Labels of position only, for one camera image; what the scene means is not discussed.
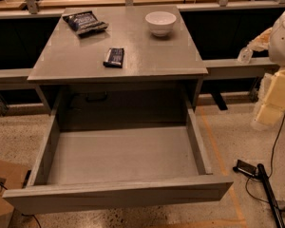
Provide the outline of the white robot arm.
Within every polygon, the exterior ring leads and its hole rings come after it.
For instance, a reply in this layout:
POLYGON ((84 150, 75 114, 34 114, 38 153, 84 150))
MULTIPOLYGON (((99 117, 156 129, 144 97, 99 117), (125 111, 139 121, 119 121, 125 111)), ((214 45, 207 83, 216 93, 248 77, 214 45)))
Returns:
POLYGON ((273 127, 285 113, 285 10, 247 49, 249 52, 267 50, 270 61, 279 66, 275 74, 266 74, 262 79, 254 109, 252 127, 265 130, 273 127))

